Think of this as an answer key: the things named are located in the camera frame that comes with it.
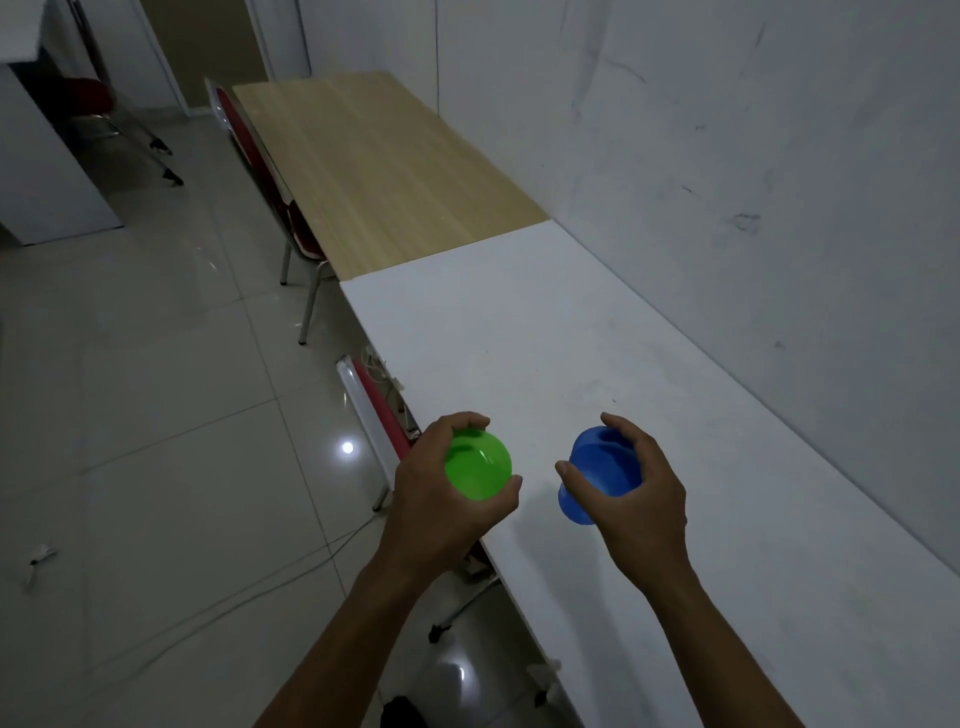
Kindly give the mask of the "person's left hand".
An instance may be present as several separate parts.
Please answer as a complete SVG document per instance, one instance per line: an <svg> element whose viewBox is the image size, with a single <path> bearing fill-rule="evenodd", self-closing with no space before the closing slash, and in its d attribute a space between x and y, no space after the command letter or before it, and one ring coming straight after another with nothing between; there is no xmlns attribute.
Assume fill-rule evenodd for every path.
<svg viewBox="0 0 960 728"><path fill-rule="evenodd" d="M493 529L482 528L482 500L464 497L445 471L454 431L485 431L490 422L473 411L441 416L420 434L397 467L376 561L410 590L424 591Z"/></svg>

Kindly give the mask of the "person's right hand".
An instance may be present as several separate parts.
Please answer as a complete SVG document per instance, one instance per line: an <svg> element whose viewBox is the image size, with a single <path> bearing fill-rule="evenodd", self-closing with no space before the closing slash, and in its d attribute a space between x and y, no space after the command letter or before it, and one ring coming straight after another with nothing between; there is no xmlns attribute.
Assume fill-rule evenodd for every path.
<svg viewBox="0 0 960 728"><path fill-rule="evenodd" d="M654 437L618 415L603 412L601 421L632 443L643 482L619 497L601 492L591 520L618 569L652 601L674 577L690 570L687 492Z"/></svg>

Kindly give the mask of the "blue plastic cup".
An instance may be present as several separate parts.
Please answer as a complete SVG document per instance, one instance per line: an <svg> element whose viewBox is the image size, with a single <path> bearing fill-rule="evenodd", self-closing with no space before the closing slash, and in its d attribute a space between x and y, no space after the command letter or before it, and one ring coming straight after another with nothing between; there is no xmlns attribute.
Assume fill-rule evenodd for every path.
<svg viewBox="0 0 960 728"><path fill-rule="evenodd" d="M642 464L633 444L605 425L582 431L568 458L589 484L608 497L623 497L642 486Z"/></svg>

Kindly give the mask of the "green plastic cup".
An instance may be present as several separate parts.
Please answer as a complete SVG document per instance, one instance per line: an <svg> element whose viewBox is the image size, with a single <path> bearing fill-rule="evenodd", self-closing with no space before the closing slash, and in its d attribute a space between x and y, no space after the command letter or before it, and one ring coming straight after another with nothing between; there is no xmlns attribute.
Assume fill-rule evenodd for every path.
<svg viewBox="0 0 960 728"><path fill-rule="evenodd" d="M443 465L453 487L474 502L496 496L513 474L511 455L504 443L476 428L454 431Z"/></svg>

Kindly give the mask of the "person's left forearm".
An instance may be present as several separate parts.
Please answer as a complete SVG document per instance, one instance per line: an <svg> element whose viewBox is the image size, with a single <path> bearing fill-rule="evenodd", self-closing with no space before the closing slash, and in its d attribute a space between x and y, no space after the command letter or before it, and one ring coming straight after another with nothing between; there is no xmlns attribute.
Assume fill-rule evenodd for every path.
<svg viewBox="0 0 960 728"><path fill-rule="evenodd" d="M413 608L457 556L381 547L253 728L360 728Z"/></svg>

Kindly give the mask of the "person's right forearm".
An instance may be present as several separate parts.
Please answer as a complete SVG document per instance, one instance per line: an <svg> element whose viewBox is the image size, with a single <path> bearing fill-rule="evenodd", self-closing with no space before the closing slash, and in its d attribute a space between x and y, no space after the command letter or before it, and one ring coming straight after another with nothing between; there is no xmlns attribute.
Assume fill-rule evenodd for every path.
<svg viewBox="0 0 960 728"><path fill-rule="evenodd" d="M703 728L806 728L689 562L616 564L650 604Z"/></svg>

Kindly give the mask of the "red chair with metal legs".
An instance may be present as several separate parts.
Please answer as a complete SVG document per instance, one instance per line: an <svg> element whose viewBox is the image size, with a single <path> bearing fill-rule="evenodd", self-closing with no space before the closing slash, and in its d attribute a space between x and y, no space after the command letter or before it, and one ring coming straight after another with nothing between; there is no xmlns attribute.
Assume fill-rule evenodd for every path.
<svg viewBox="0 0 960 728"><path fill-rule="evenodd" d="M54 119L70 128L86 144L106 140L126 141L133 151L157 165L163 180L173 188L185 181L161 156L172 156L171 148L122 103L114 89L100 79L52 77L40 82L51 103Z"/></svg>
<svg viewBox="0 0 960 728"><path fill-rule="evenodd" d="M373 513L379 514L394 491L397 467L410 453L418 436L406 434L390 407L386 395L380 391L378 384L374 382L361 363L351 356L345 355L336 362L336 369L346 398L361 423L366 434L366 440L385 478L385 483L371 507ZM439 623L434 623L431 626L427 636L431 645L437 645L454 622L463 613L467 612L475 601L478 601L493 588L502 585L501 578L481 540L474 541L470 550L463 557L462 565L471 560L476 561L482 567L479 575L485 577L485 579L477 581L479 585L474 589L471 596L462 601L452 613Z"/></svg>
<svg viewBox="0 0 960 728"><path fill-rule="evenodd" d="M256 140L229 92L210 77L203 77L202 80L213 115L228 135L247 175L256 186L270 211L271 217L285 237L280 285L288 285L290 264L293 257L297 257L310 268L309 290L297 338L299 346L306 346L318 290L323 274L326 270L331 269L330 260L307 223L306 216L302 213L296 200L286 200L284 198L282 188L275 178L266 155L260 150L258 140Z"/></svg>

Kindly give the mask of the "black object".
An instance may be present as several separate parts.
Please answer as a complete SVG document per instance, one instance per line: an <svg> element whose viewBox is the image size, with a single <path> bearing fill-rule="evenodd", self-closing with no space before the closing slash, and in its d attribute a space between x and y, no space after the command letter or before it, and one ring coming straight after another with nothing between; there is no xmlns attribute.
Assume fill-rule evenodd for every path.
<svg viewBox="0 0 960 728"><path fill-rule="evenodd" d="M405 695L398 695L383 705L379 728L428 728L428 725L414 703Z"/></svg>

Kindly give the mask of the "light wooden table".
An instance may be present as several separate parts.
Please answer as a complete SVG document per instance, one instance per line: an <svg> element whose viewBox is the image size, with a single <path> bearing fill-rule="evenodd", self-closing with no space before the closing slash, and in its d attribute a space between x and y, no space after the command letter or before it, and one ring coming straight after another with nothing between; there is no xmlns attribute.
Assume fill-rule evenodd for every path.
<svg viewBox="0 0 960 728"><path fill-rule="evenodd" d="M233 93L340 282L549 218L386 71Z"/></svg>

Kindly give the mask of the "brown door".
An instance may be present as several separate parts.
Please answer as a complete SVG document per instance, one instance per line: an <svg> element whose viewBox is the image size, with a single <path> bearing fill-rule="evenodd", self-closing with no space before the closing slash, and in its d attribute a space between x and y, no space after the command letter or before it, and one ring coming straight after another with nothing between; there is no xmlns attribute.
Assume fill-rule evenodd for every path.
<svg viewBox="0 0 960 728"><path fill-rule="evenodd" d="M210 105L205 79L229 90L268 81L248 0L139 0L190 110Z"/></svg>

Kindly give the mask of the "white cabinet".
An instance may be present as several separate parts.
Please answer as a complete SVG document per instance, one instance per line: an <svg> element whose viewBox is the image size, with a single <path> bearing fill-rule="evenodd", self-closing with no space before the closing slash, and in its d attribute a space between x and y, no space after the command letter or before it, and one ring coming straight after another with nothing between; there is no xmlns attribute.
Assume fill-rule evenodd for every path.
<svg viewBox="0 0 960 728"><path fill-rule="evenodd" d="M40 56L47 0L0 0L0 227L21 246L123 227L14 72Z"/></svg>

